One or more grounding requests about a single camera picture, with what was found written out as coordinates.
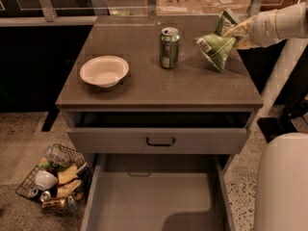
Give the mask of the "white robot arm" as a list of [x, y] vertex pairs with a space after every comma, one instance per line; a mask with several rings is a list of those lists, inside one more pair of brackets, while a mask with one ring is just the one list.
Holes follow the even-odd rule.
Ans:
[[[286, 44], [262, 91], [267, 113], [307, 46], [308, 14], [304, 2], [251, 16], [225, 33], [241, 48]], [[308, 231], [308, 135], [287, 133], [268, 143], [260, 159], [254, 231]]]

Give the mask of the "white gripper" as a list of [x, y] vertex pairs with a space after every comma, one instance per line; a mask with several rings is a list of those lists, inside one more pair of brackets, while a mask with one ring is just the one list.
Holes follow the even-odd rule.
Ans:
[[277, 10], [261, 12], [231, 28], [223, 36], [240, 37], [235, 44], [240, 50], [274, 45], [280, 41], [276, 28], [276, 14]]

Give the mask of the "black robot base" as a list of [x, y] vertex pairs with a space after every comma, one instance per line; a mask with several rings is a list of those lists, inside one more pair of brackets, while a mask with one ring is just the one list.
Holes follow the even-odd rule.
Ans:
[[261, 117], [257, 120], [257, 124], [261, 129], [267, 142], [272, 141], [278, 136], [297, 133], [292, 120], [308, 113], [308, 101], [302, 99], [293, 105], [286, 105], [283, 109], [282, 115], [276, 117]]

